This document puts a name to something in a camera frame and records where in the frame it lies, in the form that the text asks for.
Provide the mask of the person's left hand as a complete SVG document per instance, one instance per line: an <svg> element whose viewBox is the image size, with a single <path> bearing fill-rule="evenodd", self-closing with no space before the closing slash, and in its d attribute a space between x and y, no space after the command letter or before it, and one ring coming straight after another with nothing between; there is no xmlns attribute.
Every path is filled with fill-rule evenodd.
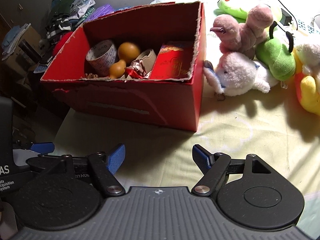
<svg viewBox="0 0 320 240"><path fill-rule="evenodd" d="M1 211L1 239L10 239L18 232L15 213L13 207L7 203L2 203Z"/></svg>

